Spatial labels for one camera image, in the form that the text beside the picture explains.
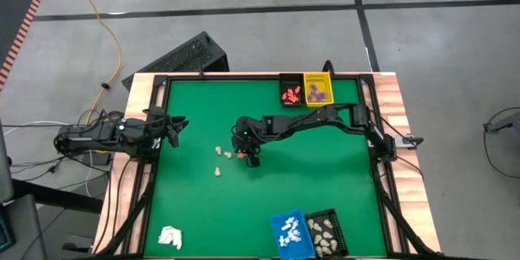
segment blue tray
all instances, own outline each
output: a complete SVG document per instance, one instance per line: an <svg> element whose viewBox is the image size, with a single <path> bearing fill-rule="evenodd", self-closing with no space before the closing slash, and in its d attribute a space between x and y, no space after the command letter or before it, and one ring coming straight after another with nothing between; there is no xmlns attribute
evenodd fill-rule
<svg viewBox="0 0 520 260"><path fill-rule="evenodd" d="M300 232L301 240L299 242L290 241L287 246L280 246L280 236L286 237L288 230L282 231L285 221L294 217L298 220L296 229ZM271 227L275 236L276 246L278 247L279 257L282 260L302 260L315 256L314 245L310 238L309 228L307 227L306 218L301 210L292 210L284 214L271 217Z"/></svg>

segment black floor stripe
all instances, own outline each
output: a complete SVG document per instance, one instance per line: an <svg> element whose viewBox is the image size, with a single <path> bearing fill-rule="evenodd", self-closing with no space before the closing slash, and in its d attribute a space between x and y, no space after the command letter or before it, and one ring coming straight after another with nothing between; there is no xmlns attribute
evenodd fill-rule
<svg viewBox="0 0 520 260"><path fill-rule="evenodd" d="M370 69L373 72L379 72L379 64L377 63L377 58L375 57L374 42L372 41L371 29L368 26L368 20L366 19L365 11L363 9L363 1L354 0L354 3L356 4L357 17L359 18L359 25L361 26L361 34L363 37L363 42L365 43Z"/></svg>
<svg viewBox="0 0 520 260"><path fill-rule="evenodd" d="M149 18L169 16L194 16L194 15L234 15L251 13L273 13L273 12L302 12L302 11L345 11L355 8L354 4L324 4L324 5L296 5L296 6L258 6L242 8L215 8L215 9L192 9L183 11L147 11L147 12L125 12L125 13L100 13L104 20ZM95 20L95 14L82 15L40 15L34 21L55 20Z"/></svg>
<svg viewBox="0 0 520 260"><path fill-rule="evenodd" d="M365 4L365 10L407 9L407 8L440 8L440 7L482 7L499 5L519 5L520 0L473 0L443 2L409 2L409 3L375 3Z"/></svg>

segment yellow tray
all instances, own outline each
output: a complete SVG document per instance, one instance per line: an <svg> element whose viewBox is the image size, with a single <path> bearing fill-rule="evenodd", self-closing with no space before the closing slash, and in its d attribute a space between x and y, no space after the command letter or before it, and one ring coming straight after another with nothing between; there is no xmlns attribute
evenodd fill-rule
<svg viewBox="0 0 520 260"><path fill-rule="evenodd" d="M331 75L328 72L304 72L307 106L318 107L334 103Z"/></svg>

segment gray floor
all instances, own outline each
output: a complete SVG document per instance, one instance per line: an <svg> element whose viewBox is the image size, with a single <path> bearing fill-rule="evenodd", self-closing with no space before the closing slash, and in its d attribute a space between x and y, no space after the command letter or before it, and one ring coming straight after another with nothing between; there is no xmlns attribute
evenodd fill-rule
<svg viewBox="0 0 520 260"><path fill-rule="evenodd" d="M94 0L100 12L159 11L353 0ZM464 0L363 0L364 3ZM38 15L91 13L86 0L43 0ZM381 71L397 72L409 121L426 142L418 151L431 211L446 254L516 259L520 253L520 181L496 173L482 146L482 123L501 108L519 106L520 6L368 11ZM206 30L226 51L233 71L315 70L330 59L339 71L368 71L355 11L111 19L123 47L122 76ZM117 52L94 20L32 24L0 94L2 121L52 119L73 123L115 69ZM114 86L101 107L122 111L128 93ZM55 130L24 129L7 138L17 162L53 158ZM493 160L520 175L518 138L489 138ZM27 179L42 169L22 173ZM85 179L88 170L64 163L36 182L51 187ZM102 192L102 180L91 193ZM77 192L84 192L81 187ZM45 226L56 210L41 208ZM46 234L93 234L97 216L65 213ZM58 236L46 236L59 255Z"/></svg>

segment green mat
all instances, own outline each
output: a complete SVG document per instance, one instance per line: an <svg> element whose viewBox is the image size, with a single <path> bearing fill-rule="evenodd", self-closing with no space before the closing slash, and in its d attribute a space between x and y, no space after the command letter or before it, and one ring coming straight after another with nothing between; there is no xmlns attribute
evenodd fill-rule
<svg viewBox="0 0 520 260"><path fill-rule="evenodd" d="M332 84L335 102L359 102L354 81ZM334 127L298 132L263 145L259 168L215 153L217 145L232 151L230 128L242 115L311 111L283 108L278 96L277 80L173 81L167 113L185 115L189 126L179 148L162 144L145 256L276 257L271 216L328 208L336 209L352 255L385 255L364 136ZM165 226L182 230L182 249L158 244Z"/></svg>

